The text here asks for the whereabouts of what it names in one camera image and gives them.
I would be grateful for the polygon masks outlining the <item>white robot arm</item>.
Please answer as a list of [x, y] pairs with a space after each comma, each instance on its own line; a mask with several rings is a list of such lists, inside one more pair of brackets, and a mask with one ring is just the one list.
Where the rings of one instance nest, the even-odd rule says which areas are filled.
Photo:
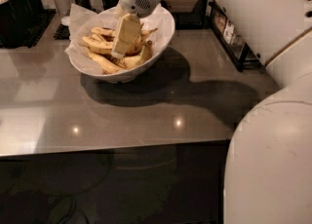
[[215, 1], [280, 87], [233, 133], [223, 224], [312, 224], [312, 2]]

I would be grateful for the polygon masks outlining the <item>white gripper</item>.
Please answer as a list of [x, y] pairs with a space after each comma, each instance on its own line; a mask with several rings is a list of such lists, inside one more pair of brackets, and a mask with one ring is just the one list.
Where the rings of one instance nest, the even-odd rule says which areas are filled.
[[117, 6], [123, 15], [119, 18], [112, 52], [114, 57], [122, 58], [128, 48], [140, 35], [140, 18], [150, 16], [161, 0], [119, 0]]

